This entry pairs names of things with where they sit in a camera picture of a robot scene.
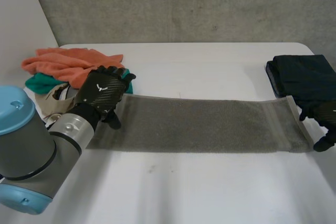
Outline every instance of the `gray concrete wall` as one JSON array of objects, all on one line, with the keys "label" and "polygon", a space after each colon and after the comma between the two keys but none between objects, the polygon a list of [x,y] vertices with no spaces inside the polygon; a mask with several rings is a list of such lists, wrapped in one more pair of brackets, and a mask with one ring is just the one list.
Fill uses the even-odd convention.
[{"label": "gray concrete wall", "polygon": [[301,42],[336,66],[336,0],[40,0],[60,45]]}]

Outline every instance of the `beige cloth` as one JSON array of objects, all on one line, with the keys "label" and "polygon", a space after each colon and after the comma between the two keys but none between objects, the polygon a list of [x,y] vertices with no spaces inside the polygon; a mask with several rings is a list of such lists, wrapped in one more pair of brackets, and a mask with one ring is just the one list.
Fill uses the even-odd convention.
[{"label": "beige cloth", "polygon": [[57,90],[65,89],[68,86],[68,83],[63,83],[55,86],[47,94],[35,94],[36,103],[41,108],[43,115],[48,116],[54,113],[65,113],[74,106],[75,97],[65,100],[57,100],[54,97]]}]

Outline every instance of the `white wall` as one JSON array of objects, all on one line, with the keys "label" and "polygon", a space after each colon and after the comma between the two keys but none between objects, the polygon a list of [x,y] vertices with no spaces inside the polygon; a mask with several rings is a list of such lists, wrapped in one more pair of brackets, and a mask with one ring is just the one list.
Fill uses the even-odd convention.
[{"label": "white wall", "polygon": [[22,60],[45,47],[57,43],[38,0],[0,0],[0,85],[23,87]]}]

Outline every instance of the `light blue robot joint cap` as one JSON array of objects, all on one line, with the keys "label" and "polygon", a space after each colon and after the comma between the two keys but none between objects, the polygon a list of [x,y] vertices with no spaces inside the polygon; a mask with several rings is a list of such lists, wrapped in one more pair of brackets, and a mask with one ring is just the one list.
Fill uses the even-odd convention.
[{"label": "light blue robot joint cap", "polygon": [[35,105],[16,86],[0,86],[0,136],[26,125],[35,114]]},{"label": "light blue robot joint cap", "polygon": [[19,212],[39,215],[52,200],[52,198],[35,191],[0,184],[0,203]]}]

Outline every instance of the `gray towel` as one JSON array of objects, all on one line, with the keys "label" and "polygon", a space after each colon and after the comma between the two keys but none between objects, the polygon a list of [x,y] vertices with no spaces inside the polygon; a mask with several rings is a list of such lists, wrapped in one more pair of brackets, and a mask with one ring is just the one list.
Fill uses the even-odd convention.
[{"label": "gray towel", "polygon": [[119,130],[98,125],[88,148],[129,152],[309,152],[313,141],[292,97],[265,101],[124,95]]}]

